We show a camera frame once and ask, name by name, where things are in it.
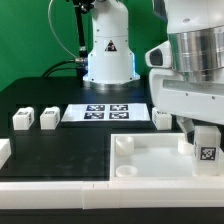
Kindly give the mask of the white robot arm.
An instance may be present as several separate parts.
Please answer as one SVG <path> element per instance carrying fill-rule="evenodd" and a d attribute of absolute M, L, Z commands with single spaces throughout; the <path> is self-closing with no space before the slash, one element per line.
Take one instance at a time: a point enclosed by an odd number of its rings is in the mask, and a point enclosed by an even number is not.
<path fill-rule="evenodd" d="M 168 40 L 145 55 L 154 106 L 177 117 L 224 126 L 224 0 L 152 0 Z M 128 45 L 128 11 L 118 0 L 93 0 L 93 49 L 84 84 L 121 88 L 139 79 Z"/>

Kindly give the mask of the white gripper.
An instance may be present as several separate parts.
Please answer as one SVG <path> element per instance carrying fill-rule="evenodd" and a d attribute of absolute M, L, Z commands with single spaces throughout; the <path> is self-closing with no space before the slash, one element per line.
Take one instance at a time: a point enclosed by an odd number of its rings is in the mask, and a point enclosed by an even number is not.
<path fill-rule="evenodd" d="M 188 143 L 194 142 L 191 119 L 224 125 L 224 69 L 216 71 L 211 82 L 190 83 L 171 69 L 153 68 L 149 84 L 154 106 L 177 115 L 177 124 Z"/>

